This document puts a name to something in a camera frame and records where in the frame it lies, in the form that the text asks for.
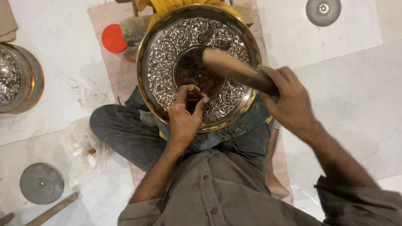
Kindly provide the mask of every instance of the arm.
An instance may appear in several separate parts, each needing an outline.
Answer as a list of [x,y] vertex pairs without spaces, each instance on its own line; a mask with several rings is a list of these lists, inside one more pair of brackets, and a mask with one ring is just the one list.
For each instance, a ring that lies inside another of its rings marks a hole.
[[155,165],[145,175],[130,203],[161,198],[166,191],[174,165],[193,140],[202,123],[202,114],[209,98],[202,98],[191,115],[186,110],[187,92],[199,88],[193,85],[181,86],[176,102],[169,108],[170,139],[166,149]]
[[278,103],[259,92],[268,112],[286,129],[310,145],[328,180],[339,184],[378,188],[378,185],[328,133],[314,117],[307,90],[288,67],[274,70],[259,67],[278,87]]

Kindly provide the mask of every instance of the hairy forearm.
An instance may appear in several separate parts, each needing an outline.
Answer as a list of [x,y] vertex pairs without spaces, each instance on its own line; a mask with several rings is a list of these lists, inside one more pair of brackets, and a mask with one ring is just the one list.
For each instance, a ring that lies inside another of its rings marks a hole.
[[367,171],[328,135],[319,122],[300,138],[314,150],[328,179],[349,186],[378,188]]
[[145,175],[138,186],[130,203],[137,203],[150,199],[161,198],[172,174],[174,165],[181,156],[183,149],[174,142],[169,142],[166,149],[155,165]]

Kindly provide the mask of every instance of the brass rim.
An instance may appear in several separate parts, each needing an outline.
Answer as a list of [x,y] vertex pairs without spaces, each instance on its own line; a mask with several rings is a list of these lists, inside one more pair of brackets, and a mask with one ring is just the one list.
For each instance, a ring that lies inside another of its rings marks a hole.
[[[13,112],[16,112],[16,111],[18,111],[19,109],[21,109],[21,108],[29,101],[29,99],[31,98],[32,93],[33,93],[33,90],[34,90],[34,88],[35,88],[35,76],[34,76],[34,74],[33,74],[33,70],[32,70],[31,64],[29,63],[29,61],[28,61],[28,59],[25,57],[25,55],[24,55],[21,51],[19,51],[17,48],[15,48],[13,45],[10,45],[10,44],[5,44],[5,45],[7,45],[7,46],[9,46],[10,48],[12,48],[12,49],[18,51],[18,52],[24,57],[24,59],[25,59],[25,60],[28,62],[28,64],[29,64],[29,68],[30,68],[30,70],[31,70],[31,78],[32,78],[31,90],[29,91],[29,94],[28,94],[28,96],[26,97],[26,99],[24,100],[24,102],[21,103],[18,107],[16,107],[16,108],[13,109],[13,110],[0,112],[0,114],[13,114]],[[41,97],[42,97],[43,90],[45,89],[45,78],[44,78],[44,76],[43,76],[42,65],[39,63],[38,59],[37,59],[30,51],[28,51],[27,49],[25,49],[25,50],[31,55],[31,57],[33,57],[33,58],[36,60],[36,62],[38,62],[39,68],[40,68],[40,70],[41,70],[41,78],[42,78],[42,84],[43,84],[43,85],[42,85],[41,91],[40,91],[40,93],[39,93],[37,99],[35,100],[35,102],[33,102],[26,110],[23,110],[22,112],[18,112],[18,114],[21,114],[21,113],[24,113],[24,112],[27,112],[27,111],[31,110],[31,109],[39,102],[39,100],[40,100]]]
[[[168,19],[172,16],[173,13],[180,13],[180,12],[183,12],[184,10],[186,10],[186,9],[189,9],[189,10],[196,10],[196,9],[198,9],[198,8],[201,8],[201,9],[204,9],[204,10],[210,10],[210,9],[212,9],[212,10],[214,10],[215,12],[219,12],[219,13],[222,13],[222,12],[223,12],[223,13],[225,13],[225,15],[226,15],[228,18],[230,18],[230,19],[235,19],[235,20],[237,21],[237,24],[238,24],[241,28],[245,29],[246,35],[247,35],[250,39],[252,39],[252,46],[253,46],[254,49],[256,50],[256,58],[257,58],[258,63],[261,64],[261,62],[262,62],[262,60],[261,60],[261,54],[260,54],[260,49],[259,49],[259,47],[258,47],[258,44],[257,44],[255,38],[254,38],[254,35],[251,33],[251,31],[250,31],[250,29],[247,27],[247,25],[246,25],[238,16],[234,15],[233,13],[231,13],[231,12],[229,12],[229,11],[223,9],[223,8],[220,8],[220,7],[217,7],[217,6],[208,5],[208,4],[190,4],[190,5],[185,5],[185,6],[178,7],[178,8],[176,8],[176,9],[173,9],[173,10],[167,12],[165,15],[163,15],[161,18],[159,18],[159,19],[151,26],[151,28],[147,31],[147,33],[145,34],[144,38],[142,39],[142,41],[141,41],[141,43],[140,43],[140,45],[139,45],[139,47],[138,47],[138,54],[137,54],[137,59],[136,59],[136,62],[137,62],[137,64],[136,64],[136,70],[137,70],[137,79],[138,79],[139,91],[140,91],[140,93],[141,93],[142,98],[144,99],[145,104],[148,106],[148,108],[151,110],[151,112],[152,112],[159,120],[161,120],[162,122],[164,122],[164,123],[166,123],[166,124],[168,124],[168,125],[170,124],[170,122],[169,122],[168,120],[165,120],[160,114],[158,114],[158,113],[155,112],[154,106],[148,101],[148,99],[147,99],[147,97],[146,97],[146,95],[145,95],[145,92],[144,92],[144,89],[143,89],[143,81],[142,81],[142,78],[141,78],[141,76],[140,76],[141,63],[140,63],[139,59],[142,57],[142,54],[144,53],[144,43],[147,43],[147,42],[148,42],[148,40],[149,40],[149,38],[150,38],[150,32],[156,30],[156,29],[159,27],[159,24],[160,24],[161,22],[164,22],[164,21],[168,20]],[[251,106],[252,102],[254,101],[255,97],[256,97],[256,91],[253,90],[253,96],[247,101],[247,106],[244,107],[244,108],[242,108],[242,109],[240,110],[240,112],[239,112],[240,115],[239,115],[239,116],[234,117],[234,118],[230,119],[229,121],[226,121],[226,122],[224,122],[224,123],[222,123],[222,124],[220,124],[220,125],[218,125],[218,126],[213,126],[213,127],[209,127],[209,128],[199,129],[199,130],[198,130],[198,133],[207,133],[207,132],[215,131],[215,130],[221,129],[221,128],[225,127],[225,126],[228,126],[228,125],[232,124],[234,121],[236,121],[238,118],[240,118],[241,114],[243,114],[244,112],[246,112],[246,111],[250,108],[250,106]]]

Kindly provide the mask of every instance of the plastic bag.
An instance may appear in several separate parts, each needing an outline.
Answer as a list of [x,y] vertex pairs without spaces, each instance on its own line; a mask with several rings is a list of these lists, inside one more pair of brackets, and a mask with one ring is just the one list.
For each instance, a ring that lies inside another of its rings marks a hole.
[[115,152],[102,142],[89,128],[89,118],[81,118],[66,127],[60,144],[69,156],[72,167],[68,173],[70,187],[91,178],[106,167],[106,162]]

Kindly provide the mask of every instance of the plate center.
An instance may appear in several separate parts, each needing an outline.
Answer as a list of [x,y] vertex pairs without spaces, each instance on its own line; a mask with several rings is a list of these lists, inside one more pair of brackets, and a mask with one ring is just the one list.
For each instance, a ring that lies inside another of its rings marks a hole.
[[177,87],[194,84],[209,98],[219,94],[225,78],[209,71],[202,62],[204,49],[193,49],[178,61],[174,72]]

